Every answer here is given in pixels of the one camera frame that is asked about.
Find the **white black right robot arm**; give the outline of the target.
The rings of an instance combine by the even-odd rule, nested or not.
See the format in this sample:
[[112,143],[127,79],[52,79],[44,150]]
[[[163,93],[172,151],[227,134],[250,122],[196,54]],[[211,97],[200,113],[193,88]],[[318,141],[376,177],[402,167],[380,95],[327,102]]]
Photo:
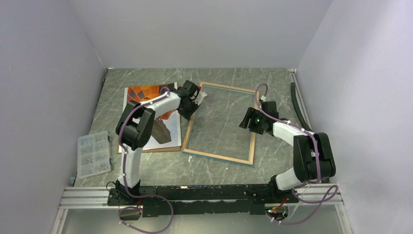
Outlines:
[[313,133],[280,118],[275,101],[259,100],[257,108],[249,107],[239,127],[260,135],[268,133],[293,147],[292,168],[270,180],[268,197],[273,202],[282,201],[286,190],[336,174],[328,135]]

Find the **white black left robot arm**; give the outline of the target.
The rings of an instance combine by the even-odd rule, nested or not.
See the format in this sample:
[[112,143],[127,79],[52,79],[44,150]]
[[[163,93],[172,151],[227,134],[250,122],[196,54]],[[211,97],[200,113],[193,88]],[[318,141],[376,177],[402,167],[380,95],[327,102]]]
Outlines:
[[126,204],[132,205],[139,200],[141,154],[150,139],[155,119],[169,111],[177,111],[189,120],[206,96],[200,86],[186,80],[177,89],[162,87],[160,96],[150,100],[127,102],[116,127],[123,156],[120,175],[115,183],[120,198]]

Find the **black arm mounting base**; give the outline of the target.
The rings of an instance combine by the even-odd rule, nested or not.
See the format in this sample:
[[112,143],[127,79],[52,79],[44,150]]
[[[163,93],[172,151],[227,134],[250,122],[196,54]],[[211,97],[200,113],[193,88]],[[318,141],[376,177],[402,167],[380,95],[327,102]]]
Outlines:
[[119,185],[109,190],[107,204],[136,206],[144,217],[248,213],[263,215],[272,207],[297,203],[291,191],[269,184],[140,186],[129,196]]

